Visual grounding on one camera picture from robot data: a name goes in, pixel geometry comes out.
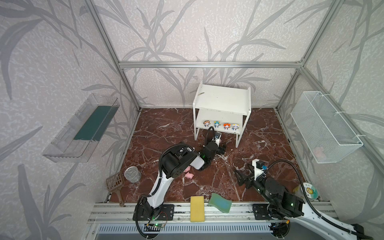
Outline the green blue cat figurine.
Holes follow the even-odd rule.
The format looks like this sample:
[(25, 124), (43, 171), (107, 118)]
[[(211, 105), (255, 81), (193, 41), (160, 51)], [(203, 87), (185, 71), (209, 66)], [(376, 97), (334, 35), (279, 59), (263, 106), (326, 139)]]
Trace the green blue cat figurine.
[(221, 124), (220, 124), (219, 121), (214, 121), (214, 127), (215, 127), (215, 128), (218, 128), (220, 125), (221, 125)]

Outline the yellow hooded blue cat figurine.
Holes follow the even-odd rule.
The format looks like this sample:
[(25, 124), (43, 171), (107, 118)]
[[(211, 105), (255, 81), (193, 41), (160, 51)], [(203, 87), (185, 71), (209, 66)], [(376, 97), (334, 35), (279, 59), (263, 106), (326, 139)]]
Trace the yellow hooded blue cat figurine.
[(209, 128), (211, 126), (211, 122), (209, 120), (204, 121), (204, 126)]

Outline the orange crab blue cat figurine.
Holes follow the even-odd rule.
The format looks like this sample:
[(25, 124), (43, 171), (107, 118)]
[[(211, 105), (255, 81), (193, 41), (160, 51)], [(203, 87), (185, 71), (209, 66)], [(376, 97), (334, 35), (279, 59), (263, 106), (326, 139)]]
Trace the orange crab blue cat figurine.
[(223, 127), (224, 127), (225, 130), (228, 130), (228, 129), (231, 128), (231, 124), (230, 123), (224, 123)]

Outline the white hooded blue cat figurine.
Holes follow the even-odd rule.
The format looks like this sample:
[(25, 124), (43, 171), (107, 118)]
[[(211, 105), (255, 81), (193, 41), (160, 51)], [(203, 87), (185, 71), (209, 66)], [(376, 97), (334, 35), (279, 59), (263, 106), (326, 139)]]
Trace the white hooded blue cat figurine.
[(240, 125), (238, 125), (238, 124), (232, 124), (232, 130), (233, 131), (236, 131), (237, 129), (239, 129), (240, 128)]

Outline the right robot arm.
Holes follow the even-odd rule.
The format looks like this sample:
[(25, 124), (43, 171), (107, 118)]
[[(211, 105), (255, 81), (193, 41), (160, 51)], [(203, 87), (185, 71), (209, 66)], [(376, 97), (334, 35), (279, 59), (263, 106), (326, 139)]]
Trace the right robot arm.
[(290, 193), (286, 187), (279, 184), (273, 177), (268, 177), (268, 171), (273, 166), (285, 163), (290, 165), (298, 176), (302, 191), (304, 182), (295, 165), (288, 160), (278, 160), (265, 165), (261, 160), (253, 160), (249, 165), (251, 174), (245, 175), (234, 170), (239, 186), (246, 189), (254, 188), (268, 203), (260, 215), (268, 219), (286, 220), (297, 223), (302, 227), (318, 234), (326, 240), (372, 240), (373, 237), (364, 234), (364, 227), (349, 225), (318, 211), (309, 198), (300, 198)]

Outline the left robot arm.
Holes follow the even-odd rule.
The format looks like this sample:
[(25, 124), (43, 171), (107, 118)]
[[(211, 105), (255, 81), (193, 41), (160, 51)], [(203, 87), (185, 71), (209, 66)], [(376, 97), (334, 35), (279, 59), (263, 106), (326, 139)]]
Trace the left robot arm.
[(203, 171), (209, 167), (217, 154), (223, 154), (225, 147), (220, 147), (221, 132), (209, 127), (212, 139), (206, 136), (202, 150), (195, 151), (186, 143), (179, 143), (166, 149), (159, 159), (159, 171), (157, 179), (148, 195), (139, 197), (137, 206), (142, 207), (148, 214), (158, 210), (164, 203), (166, 193), (174, 179), (178, 178), (187, 168), (193, 167)]

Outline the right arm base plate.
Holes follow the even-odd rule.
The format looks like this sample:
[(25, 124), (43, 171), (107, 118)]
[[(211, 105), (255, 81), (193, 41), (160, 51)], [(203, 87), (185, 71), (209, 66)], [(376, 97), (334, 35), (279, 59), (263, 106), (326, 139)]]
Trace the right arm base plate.
[(253, 204), (252, 211), (255, 220), (283, 220), (279, 213), (271, 213), (268, 210), (269, 204)]

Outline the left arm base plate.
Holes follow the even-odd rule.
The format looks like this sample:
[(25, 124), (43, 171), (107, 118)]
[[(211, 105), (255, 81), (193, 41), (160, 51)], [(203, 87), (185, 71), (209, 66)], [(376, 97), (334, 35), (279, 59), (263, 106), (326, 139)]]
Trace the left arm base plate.
[(175, 213), (175, 205), (163, 204), (158, 208), (153, 209), (151, 206), (139, 204), (136, 205), (133, 220), (134, 221), (171, 221)]

